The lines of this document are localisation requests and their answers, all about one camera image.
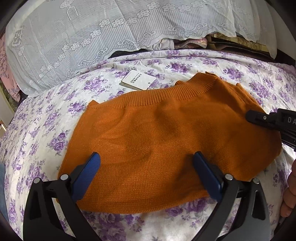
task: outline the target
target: gray fabric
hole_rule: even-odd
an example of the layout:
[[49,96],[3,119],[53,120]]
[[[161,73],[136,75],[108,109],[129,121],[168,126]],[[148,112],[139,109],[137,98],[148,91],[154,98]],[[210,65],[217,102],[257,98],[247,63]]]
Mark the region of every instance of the gray fabric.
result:
[[5,166],[0,162],[0,211],[4,218],[8,220],[7,207],[5,203],[5,195],[4,195],[4,178],[5,178]]
[[28,0],[6,27],[6,55],[20,89],[34,96],[115,51],[154,49],[163,38],[220,32],[256,42],[254,1],[264,0]]

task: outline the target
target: price tag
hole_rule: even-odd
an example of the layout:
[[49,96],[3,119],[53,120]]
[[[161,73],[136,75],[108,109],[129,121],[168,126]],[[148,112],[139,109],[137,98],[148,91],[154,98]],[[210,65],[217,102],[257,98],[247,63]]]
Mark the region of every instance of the price tag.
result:
[[135,90],[146,90],[156,80],[155,77],[131,70],[121,81],[121,85]]

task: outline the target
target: orange sweater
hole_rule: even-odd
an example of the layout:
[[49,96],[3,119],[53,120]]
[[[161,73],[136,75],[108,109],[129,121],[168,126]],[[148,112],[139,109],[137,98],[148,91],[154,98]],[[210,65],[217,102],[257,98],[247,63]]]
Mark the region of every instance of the orange sweater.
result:
[[92,152],[101,155],[101,167],[78,201],[88,211],[150,212],[207,196],[192,165],[196,151],[244,181],[280,154],[280,133],[247,122],[250,109],[263,112],[239,84],[208,73],[167,89],[92,101],[59,176]]

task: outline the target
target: human hand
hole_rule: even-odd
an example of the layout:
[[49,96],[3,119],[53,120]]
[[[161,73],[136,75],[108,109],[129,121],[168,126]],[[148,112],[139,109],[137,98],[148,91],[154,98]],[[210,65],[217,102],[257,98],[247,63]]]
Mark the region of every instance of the human hand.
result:
[[292,172],[288,177],[288,188],[284,192],[281,205],[281,216],[288,217],[296,204],[296,160],[292,164]]

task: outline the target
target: floral bedsheet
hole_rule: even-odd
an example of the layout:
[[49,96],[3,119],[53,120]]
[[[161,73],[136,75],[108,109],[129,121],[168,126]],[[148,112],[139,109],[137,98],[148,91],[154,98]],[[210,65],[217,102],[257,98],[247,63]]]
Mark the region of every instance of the floral bedsheet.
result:
[[[212,72],[230,83],[241,85],[266,112],[277,108],[296,109],[296,70],[292,66],[215,51],[169,50],[146,52],[103,61],[87,73],[27,98],[18,108],[0,141],[0,160],[5,163],[5,199],[12,228],[22,237],[24,209],[29,188],[36,177],[54,180],[73,130],[91,100],[101,103],[132,91],[119,83],[130,70],[155,76],[150,89],[173,86],[197,72]],[[277,225],[282,194],[295,158],[283,146],[279,157],[261,173],[272,229]],[[109,214],[83,212],[103,241],[191,240],[212,212],[215,201],[201,198],[178,207],[152,213]],[[239,201],[223,228],[226,233]],[[71,234],[59,204],[60,222]]]

